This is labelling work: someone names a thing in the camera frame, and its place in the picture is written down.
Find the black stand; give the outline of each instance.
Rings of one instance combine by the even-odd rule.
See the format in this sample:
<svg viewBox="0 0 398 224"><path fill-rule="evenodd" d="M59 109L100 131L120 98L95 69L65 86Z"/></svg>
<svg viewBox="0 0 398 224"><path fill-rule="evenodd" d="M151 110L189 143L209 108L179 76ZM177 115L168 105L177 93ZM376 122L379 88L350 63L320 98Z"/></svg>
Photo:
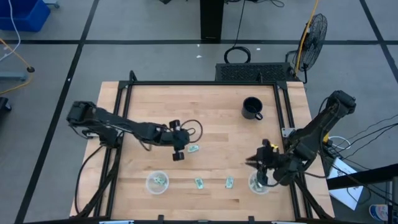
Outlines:
<svg viewBox="0 0 398 224"><path fill-rule="evenodd" d="M200 37L220 41L224 0L200 0Z"/></svg>
<svg viewBox="0 0 398 224"><path fill-rule="evenodd" d="M287 52L286 55L285 55L285 62L288 61L289 55L296 54L296 53L297 53L296 50L291 50L290 52ZM303 64L302 69L304 69L304 79L305 79L305 81L303 82L304 84L307 83L307 68L308 68L308 65L307 64ZM291 68L291 72L292 72L293 75L296 75L296 74L294 74L294 68Z"/></svg>

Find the black metal frame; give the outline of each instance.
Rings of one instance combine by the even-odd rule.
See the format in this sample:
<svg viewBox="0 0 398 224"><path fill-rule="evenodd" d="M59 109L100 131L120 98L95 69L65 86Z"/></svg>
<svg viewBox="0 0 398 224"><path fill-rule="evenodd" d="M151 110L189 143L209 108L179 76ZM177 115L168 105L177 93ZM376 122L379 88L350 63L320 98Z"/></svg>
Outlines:
<svg viewBox="0 0 398 224"><path fill-rule="evenodd" d="M375 184L381 182L392 181L393 178L398 177L398 164L393 164L377 169L371 169L350 174L351 178L346 175L328 179L329 190L342 189L347 187L355 187L360 182L362 184Z"/></svg>
<svg viewBox="0 0 398 224"><path fill-rule="evenodd" d="M130 99L131 99L131 94L132 94L132 88L134 85L254 85L254 86L272 86L274 90L274 96L275 96L275 105L276 105L276 110L278 114L278 120L279 120L279 127L280 127L280 135L282 137L282 128L285 127L284 123L284 117L282 113L282 105L280 103L280 95L279 95L279 88L282 89L283 94L284 94L284 101L285 101L285 107L287 110L287 118L289 120L289 126L291 128L294 127L294 119L293 119L293 113L290 105L290 100L289 100L289 93L287 91L287 85L286 82L262 82L259 80L258 82L218 82L218 81L202 81L202 82L191 82L191 81L137 81L137 78L133 72L130 72L130 79L128 81L119 81L118 85L118 92L116 94L116 102L114 106L114 114L119 113L120 109L120 104L121 104L121 97L123 94L124 89L127 88L127 94L126 94L126 100L124 102L124 109L123 109L123 118L127 118L127 113L129 109L129 104L130 104ZM106 177L108 173L108 168L109 168L109 163L110 163L110 158L111 158L111 151L116 150L115 154L115 163L119 165L119 160L121 157L121 150L123 146L120 146L117 149L106 149L106 154L104 157L104 163L103 163L103 169L101 172L101 179L100 179L100 184L104 182L104 178ZM98 223L100 220L101 221L111 221L111 214L112 214L112 209L113 209L113 201L114 201L114 194L116 191L116 180L117 180L117 173L113 177L111 183L110 183L110 188L109 188L109 198L108 202L106 204L106 214L105 216L100 216L100 210L101 210L101 203L102 200L99 200L97 204L95 205L94 208L94 213L93 217L85 217L85 218L70 218L67 220L52 220L52 221L46 221L46 222L35 222L35 223L43 223L43 224L53 224L53 223ZM303 175L300 176L300 179L305 183L305 177ZM304 199L304 204L305 204L305 211L306 211L306 218L301 217L300 215L300 206L297 200L297 192L295 188L295 184L290 185L290 193L292 196L292 206L293 206L293 211L294 211L294 217L296 222L307 222L307 223L336 223L336 220L318 220L318 219L313 219L312 217L312 209L310 204L308 203L306 198ZM272 223L272 222L259 222L255 221L254 217L249 216L247 221L166 221L164 220L163 215L159 215L158 220L134 220L134 223L195 223L195 222L211 222L211 223Z"/></svg>
<svg viewBox="0 0 398 224"><path fill-rule="evenodd" d="M279 127L280 127L280 135L282 136L282 128L285 127L284 123L284 117L282 113L282 105L280 103L280 96L279 96L279 87L280 86L286 86L285 82L284 85L276 82L218 82L218 81L202 81L202 82L186 82L186 81L137 81L137 78L135 77L133 72L130 72L130 80L129 81L120 81L118 85L118 92L116 94L116 102L114 106L114 114L118 114L119 108L120 108L120 103L121 103L121 96L123 93L123 90L125 87L127 87L127 95L126 95L126 100L124 102L124 111L123 111L123 118L127 118L127 112L129 108L129 102L131 98L131 92L132 92L132 87L134 85L264 85L264 86L272 86L274 89L274 96L275 96L275 104L277 108L277 114L278 114L278 120L279 120ZM285 99L285 105L286 105L286 110L287 110L287 115L289 119L289 125L290 127L294 127L294 122L293 122L293 113L291 110L290 106L290 101L289 101L289 94L287 92L286 88L282 88L283 93L284 93L284 99ZM116 155L115 157L118 157L120 159L121 155L121 148L123 146L120 146L119 148L115 149L116 150ZM111 150L112 149L106 149L106 154L104 157L104 163L103 163L103 168L101 171L101 180L99 184L101 185L103 183L104 178L106 177L106 174L108 172L109 168L109 163L111 159ZM114 200L114 193L116 190L116 180L117 180L117 175L114 177L111 183L111 187L109 190L109 197L108 197L108 202L106 206L106 217L111 217L112 214L112 207L113 207L113 200ZM305 182L305 177L300 176L300 178ZM293 205L293 210L294 210L294 217L295 219L301 218L300 216L300 209L299 209L299 203L297 200L297 192L295 188L295 184L290 184L290 193L292 196L292 205ZM305 198L305 210L307 213L307 218L312 218L312 211L309 206L309 203ZM102 204L102 199L98 201L98 203L95 206L95 211L94 211L94 217L98 217L100 215L100 210L101 210L101 204Z"/></svg>

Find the gray floor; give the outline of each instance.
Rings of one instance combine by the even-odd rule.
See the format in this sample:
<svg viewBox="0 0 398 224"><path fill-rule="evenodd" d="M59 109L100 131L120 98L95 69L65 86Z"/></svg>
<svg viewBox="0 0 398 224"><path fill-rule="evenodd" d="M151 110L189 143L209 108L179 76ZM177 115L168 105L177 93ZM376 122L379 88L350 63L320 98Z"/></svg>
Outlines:
<svg viewBox="0 0 398 224"><path fill-rule="evenodd" d="M42 31L23 32L24 40L79 40L93 0L60 0ZM270 2L246 3L240 39L299 40L314 0L284 0L284 8ZM385 40L398 40L395 0L366 0ZM224 7L223 39L234 39L241 3ZM317 12L328 19L327 40L377 40L357 0L320 1ZM13 32L0 31L3 39L16 39ZM199 0L100 0L88 40L187 40L200 38ZM244 45L252 52L252 62L281 62L296 45ZM12 223L21 205L27 184L42 148L54 110L69 71L76 45L23 44L18 52L35 68L30 85L5 94L13 111L0 125L0 217ZM139 80L214 80L215 64L223 63L226 44L176 45L85 45L58 122L49 154L37 185L26 222L68 217L76 175L86 142L75 136L65 121L75 100L96 101L103 81L118 81L134 70ZM398 46L388 46L398 60ZM245 55L231 52L231 62L242 62ZM0 63L0 71L23 72L15 56ZM354 114L342 120L332 135L350 137L380 119L398 112L398 88L380 45L326 45L308 73L307 98L316 115L324 97L341 89L357 99ZM0 82L0 91L17 83ZM398 121L386 121L391 124ZM351 157L368 168L397 162L394 136L397 128ZM343 152L351 154L368 140ZM364 191L361 200L366 199ZM333 201L336 216L342 220L373 222L367 208L372 199L350 211Z"/></svg>

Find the metal bracket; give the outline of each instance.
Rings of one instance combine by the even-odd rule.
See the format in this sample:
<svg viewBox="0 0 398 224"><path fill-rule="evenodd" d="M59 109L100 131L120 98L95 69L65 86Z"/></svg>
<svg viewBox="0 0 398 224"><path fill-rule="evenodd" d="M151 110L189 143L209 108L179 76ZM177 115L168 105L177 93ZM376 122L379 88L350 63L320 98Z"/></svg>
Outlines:
<svg viewBox="0 0 398 224"><path fill-rule="evenodd" d="M282 137L287 138L295 128L282 128Z"/></svg>
<svg viewBox="0 0 398 224"><path fill-rule="evenodd" d="M287 90L287 83L286 81L276 81L276 85L283 90Z"/></svg>
<svg viewBox="0 0 398 224"><path fill-rule="evenodd" d="M119 90L124 89L125 87L127 87L128 85L132 85L136 81L137 81L136 74L132 70L130 70L129 81L119 81L118 89Z"/></svg>

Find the white cable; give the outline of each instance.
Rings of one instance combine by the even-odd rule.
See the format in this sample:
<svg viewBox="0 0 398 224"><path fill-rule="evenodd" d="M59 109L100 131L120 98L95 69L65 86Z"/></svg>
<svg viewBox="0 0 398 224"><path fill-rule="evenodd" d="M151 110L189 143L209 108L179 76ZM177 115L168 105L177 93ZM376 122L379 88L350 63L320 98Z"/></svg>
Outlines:
<svg viewBox="0 0 398 224"><path fill-rule="evenodd" d="M347 142L347 144L348 144L348 147L341 147L341 146L339 146L339 145L336 145L336 144L332 144L332 146L334 147L334 148L338 148L338 149L349 149L350 147L351 147L351 143L347 140L347 139L345 139L345 138L343 138L343 137L341 137L341 136L330 136L329 137L329 139L332 139L332 138L338 138L338 139L342 139L342 140L344 140L345 142Z"/></svg>
<svg viewBox="0 0 398 224"><path fill-rule="evenodd" d="M2 58L0 58L0 62L2 60L4 60L6 57L10 56L10 54L14 53L15 50L17 50L17 48L19 47L19 44L21 43L21 37L19 36L17 27L15 26L15 22L14 22L14 18L12 15L12 4L11 4L11 0L8 0L8 4L10 5L10 18L11 18L11 22L12 25L14 26L15 32L17 32L17 36L18 36L18 44L17 46L14 48L14 50L12 50L11 52L9 52L8 54L4 54L4 56Z"/></svg>

